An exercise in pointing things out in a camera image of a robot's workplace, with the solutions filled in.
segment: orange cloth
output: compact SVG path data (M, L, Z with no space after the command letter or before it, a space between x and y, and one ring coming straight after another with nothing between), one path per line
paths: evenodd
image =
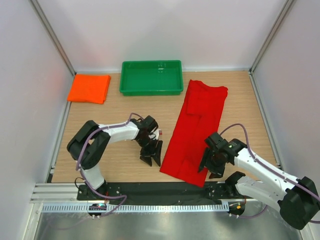
M75 75L69 96L70 102L103 104L107 97L110 76Z

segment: red fabric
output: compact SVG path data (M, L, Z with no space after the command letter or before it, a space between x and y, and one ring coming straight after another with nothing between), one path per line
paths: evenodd
M208 170L198 173L205 139L218 131L228 89L190 80L160 172L203 187Z

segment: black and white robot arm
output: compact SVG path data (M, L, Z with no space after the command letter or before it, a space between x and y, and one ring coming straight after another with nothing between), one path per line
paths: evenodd
M235 172L225 183L239 194L257 199L277 210L292 227L303 229L320 210L320 202L296 186L299 184L318 196L311 179L298 179L278 169L238 139L228 142L215 132L205 142L208 147L204 151L199 171L206 167L211 172L210 178L221 178L226 163L231 163L257 176L260 181L242 172Z
M147 116L145 119L130 119L129 122L117 124L97 124L94 121L87 121L73 139L67 145L67 150L72 158L79 160L81 151L90 134L98 131L91 138L80 159L80 170L83 178L98 193L105 195L107 182L101 174L99 161L108 144L136 140L141 147L140 159L152 166L152 159L161 165L162 141L159 140L160 130L154 118Z

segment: light wood surface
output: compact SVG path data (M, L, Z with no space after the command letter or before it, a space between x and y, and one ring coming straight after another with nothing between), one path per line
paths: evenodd
M226 98L219 132L234 123L246 126L252 149L265 160L275 164L275 158L262 120L258 103L246 71L225 72L184 72L184 91L178 96L123 96L119 92L120 74L110 74L111 82L104 104L73 102L65 126L60 151L52 182L71 183L79 172L75 171L76 162L71 158L66 147L77 131L88 120L98 124L121 123L128 119L131 112L143 117L151 115L162 129L163 146L161 161L165 156L170 138L178 119L189 80L200 80L209 86L226 86ZM234 127L223 134L227 140L238 138L245 141L240 127ZM109 144L99 164L102 175L107 182L173 182L180 181L159 172L153 162L150 167L139 159L140 147L135 141L121 141ZM243 169L228 164L223 178L225 180L235 171L248 174Z

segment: white wall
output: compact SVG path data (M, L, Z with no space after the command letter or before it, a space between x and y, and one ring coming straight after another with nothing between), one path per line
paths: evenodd
M27 0L0 1L0 239L21 239L72 75Z
M320 192L320 2L297 0L254 75L284 170ZM314 239L320 226L311 224Z
M78 72L123 61L251 67L285 0L39 0Z

